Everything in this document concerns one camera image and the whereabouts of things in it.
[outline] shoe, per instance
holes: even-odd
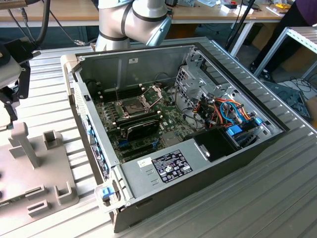
[[[255,66],[255,64],[254,63],[250,64],[249,71],[251,73],[254,73],[256,70],[257,70],[257,67]]]
[[[261,77],[262,79],[264,79],[265,81],[274,83],[274,80],[273,80],[273,77],[272,77],[271,73],[268,72],[268,71],[265,70],[265,69],[263,69],[263,71],[261,72],[260,77]]]

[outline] power supply label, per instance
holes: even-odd
[[[152,163],[164,183],[193,171],[180,150],[153,159]]]

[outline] gray desk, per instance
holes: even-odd
[[[114,235],[109,216],[98,209],[92,195],[96,183],[66,100],[59,63],[63,54],[90,48],[43,51],[31,61],[30,98],[21,101],[18,113],[32,135],[48,128],[62,132],[80,201],[4,237],[289,238],[317,234],[317,132],[215,42],[195,38],[164,44],[190,42],[201,43],[231,70],[291,128],[289,134],[248,166]]]

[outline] purple shirt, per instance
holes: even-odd
[[[317,23],[317,0],[296,0],[298,11],[309,25]]]

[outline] blue cable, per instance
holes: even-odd
[[[231,102],[224,102],[224,103],[222,103],[222,104],[220,105],[220,112],[221,112],[221,115],[222,115],[223,118],[225,118],[226,120],[230,121],[230,122],[234,125],[233,120],[227,118],[227,117],[223,114],[222,106],[223,106],[223,104],[225,104],[225,103],[227,103],[227,104],[229,104],[229,105],[231,105],[231,106],[233,107],[233,109],[236,111],[236,113],[237,113],[237,115],[238,115],[238,117],[240,118],[241,121],[246,121],[246,120],[240,115],[240,113],[238,112],[237,107],[236,107],[233,103],[231,103]]]

